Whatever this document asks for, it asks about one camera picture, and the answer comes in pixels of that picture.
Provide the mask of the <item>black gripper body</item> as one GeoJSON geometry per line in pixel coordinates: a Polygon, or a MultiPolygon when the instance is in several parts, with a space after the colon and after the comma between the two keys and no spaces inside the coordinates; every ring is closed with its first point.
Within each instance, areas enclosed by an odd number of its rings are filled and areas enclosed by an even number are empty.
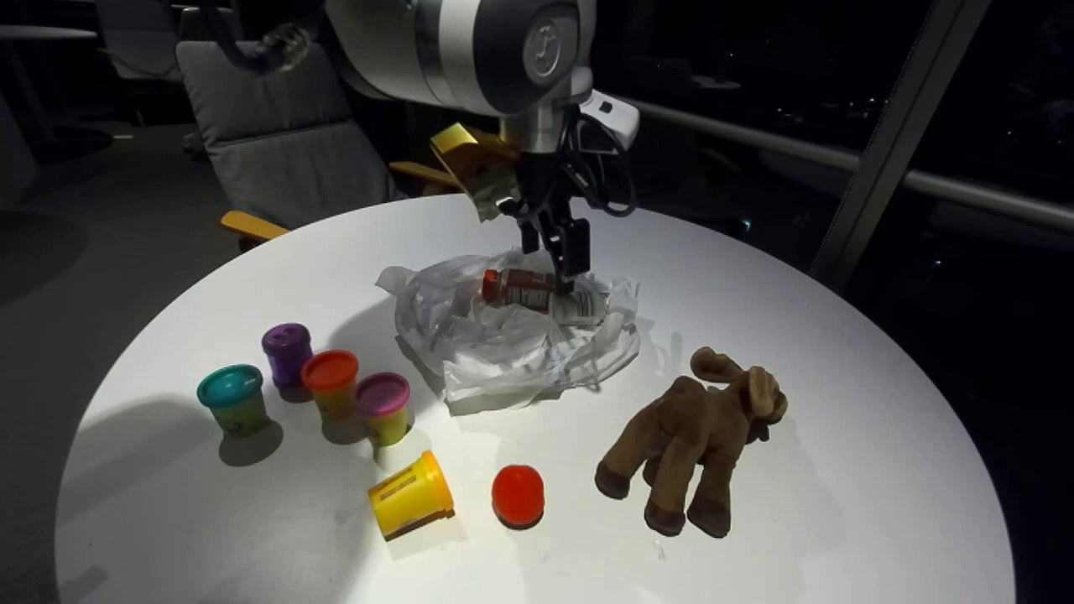
{"type": "Polygon", "coordinates": [[[508,202],[508,214],[518,220],[539,220],[541,241],[565,241],[565,227],[575,220],[571,202],[581,194],[571,162],[562,155],[523,155],[513,166],[518,188],[508,202]]]}

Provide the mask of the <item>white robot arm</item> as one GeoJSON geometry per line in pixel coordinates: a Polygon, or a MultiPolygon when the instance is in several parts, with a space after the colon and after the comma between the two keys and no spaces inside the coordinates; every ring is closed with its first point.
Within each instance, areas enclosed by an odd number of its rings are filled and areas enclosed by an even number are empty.
{"type": "Polygon", "coordinates": [[[356,91],[499,122],[523,250],[546,250],[565,288],[590,270],[567,131],[594,30],[599,0],[325,0],[325,48],[356,91]]]}

